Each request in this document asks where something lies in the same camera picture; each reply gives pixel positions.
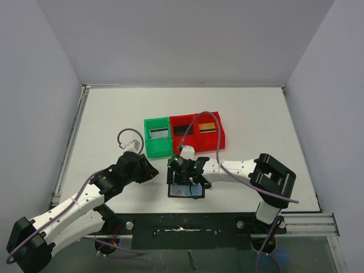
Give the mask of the silver credit card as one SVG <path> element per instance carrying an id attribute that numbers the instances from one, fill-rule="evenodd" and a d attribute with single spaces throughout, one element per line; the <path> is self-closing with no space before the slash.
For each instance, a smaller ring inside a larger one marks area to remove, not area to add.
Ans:
<path id="1" fill-rule="evenodd" d="M 150 139 L 163 139 L 168 138 L 168 129 L 161 128 L 161 129 L 152 129 L 150 130 Z"/>

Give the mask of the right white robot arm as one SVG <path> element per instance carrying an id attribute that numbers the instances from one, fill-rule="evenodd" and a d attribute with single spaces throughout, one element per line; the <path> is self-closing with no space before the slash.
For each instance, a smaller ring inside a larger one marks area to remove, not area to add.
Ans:
<path id="1" fill-rule="evenodd" d="M 272 224 L 281 210 L 288 208 L 296 174 L 269 154 L 244 161 L 218 161 L 209 157 L 196 160 L 173 155 L 167 162 L 168 197 L 205 197 L 205 191 L 215 182 L 240 182 L 258 192 L 255 218 Z"/>

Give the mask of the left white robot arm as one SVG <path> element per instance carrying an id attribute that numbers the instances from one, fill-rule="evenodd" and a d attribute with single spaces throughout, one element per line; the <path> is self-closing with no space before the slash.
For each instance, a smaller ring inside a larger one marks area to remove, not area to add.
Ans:
<path id="1" fill-rule="evenodd" d="M 16 263 L 23 272 L 40 272 L 59 250 L 116 223 L 116 214 L 106 203 L 124 187 L 158 174 L 145 155 L 125 152 L 115 164 L 90 175 L 75 195 L 58 206 L 30 220 L 17 220 L 6 246 L 6 263 Z"/>

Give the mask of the black VIP credit card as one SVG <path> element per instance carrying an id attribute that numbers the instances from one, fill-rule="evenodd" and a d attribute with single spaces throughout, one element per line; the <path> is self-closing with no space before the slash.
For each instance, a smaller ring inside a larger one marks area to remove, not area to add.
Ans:
<path id="1" fill-rule="evenodd" d="M 187 132 L 188 135 L 193 134 L 193 128 L 191 127 L 189 129 L 188 125 L 178 125 L 173 127 L 173 135 L 176 137 L 183 136 L 186 133 L 186 131 L 188 131 Z"/>

